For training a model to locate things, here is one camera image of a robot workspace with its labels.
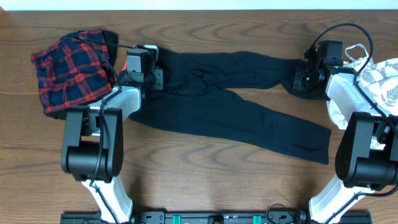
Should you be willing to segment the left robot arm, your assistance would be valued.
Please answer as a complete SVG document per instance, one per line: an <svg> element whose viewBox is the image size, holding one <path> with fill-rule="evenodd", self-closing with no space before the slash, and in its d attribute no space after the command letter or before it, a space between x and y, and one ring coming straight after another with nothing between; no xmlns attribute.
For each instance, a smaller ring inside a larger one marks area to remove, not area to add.
<svg viewBox="0 0 398 224"><path fill-rule="evenodd" d="M120 82L111 93L67 110L61 166L90 191L100 211L65 213L61 223L139 223L119 175L124 159L123 122L140 110L150 89L163 89L158 58L156 45L129 49Z"/></svg>

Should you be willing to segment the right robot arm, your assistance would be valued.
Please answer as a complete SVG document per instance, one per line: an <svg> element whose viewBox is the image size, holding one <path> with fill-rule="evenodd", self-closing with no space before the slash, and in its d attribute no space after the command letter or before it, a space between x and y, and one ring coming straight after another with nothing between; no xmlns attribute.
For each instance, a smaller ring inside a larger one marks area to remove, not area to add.
<svg viewBox="0 0 398 224"><path fill-rule="evenodd" d="M347 122L335 157L335 175L293 223L371 223L369 212L352 210L365 197L397 191L397 117L378 107L354 68L343 65L343 43L324 40L304 52L308 68L296 72L294 90L333 103Z"/></svg>

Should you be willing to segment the black leggings with red waistband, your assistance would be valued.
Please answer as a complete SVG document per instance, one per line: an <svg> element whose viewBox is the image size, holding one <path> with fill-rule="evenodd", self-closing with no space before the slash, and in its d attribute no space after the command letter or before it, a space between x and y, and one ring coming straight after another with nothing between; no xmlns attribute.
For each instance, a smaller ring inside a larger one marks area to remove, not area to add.
<svg viewBox="0 0 398 224"><path fill-rule="evenodd" d="M307 161L328 164L331 131L316 123L242 99L238 88L289 83L300 59L254 52L177 53L161 49L164 88L148 92L130 118L152 128L230 139Z"/></svg>

